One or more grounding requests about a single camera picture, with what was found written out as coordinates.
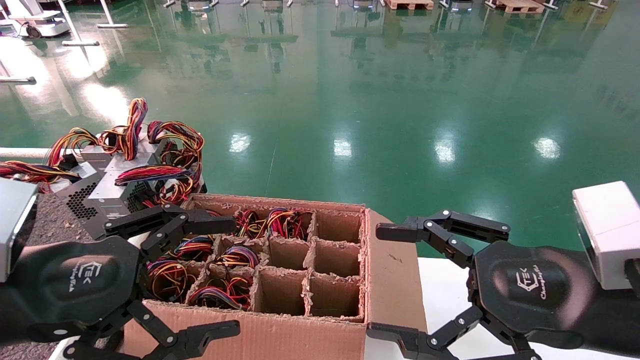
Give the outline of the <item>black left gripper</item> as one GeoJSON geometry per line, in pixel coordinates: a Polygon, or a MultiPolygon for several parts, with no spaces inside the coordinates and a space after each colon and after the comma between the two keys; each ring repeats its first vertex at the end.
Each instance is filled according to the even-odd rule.
{"type": "Polygon", "coordinates": [[[202,357],[210,342],[240,335],[237,320],[174,332],[144,303],[128,301],[141,261],[156,261],[187,235],[232,233],[234,217],[169,203],[112,219],[103,229],[101,241],[23,249],[0,287],[2,346],[77,337],[64,349],[64,357],[135,360],[134,355],[95,347],[99,338],[114,335],[134,320],[157,342],[144,360],[190,360],[202,357]]]}

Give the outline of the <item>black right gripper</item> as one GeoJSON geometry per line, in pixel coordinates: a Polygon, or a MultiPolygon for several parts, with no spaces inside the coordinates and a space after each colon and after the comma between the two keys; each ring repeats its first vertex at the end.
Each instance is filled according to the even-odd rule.
{"type": "Polygon", "coordinates": [[[424,242],[458,267],[472,267],[473,300],[480,307],[472,305],[432,334],[368,322],[368,337],[397,344],[408,360],[455,360],[449,347],[482,325],[513,348],[494,360],[537,360],[528,341],[639,357],[639,298],[633,290],[603,289],[582,251],[516,246],[506,242],[510,231],[505,223],[448,209],[402,224],[378,223],[379,240],[424,242]],[[463,237],[490,245],[474,257],[463,237]]]}

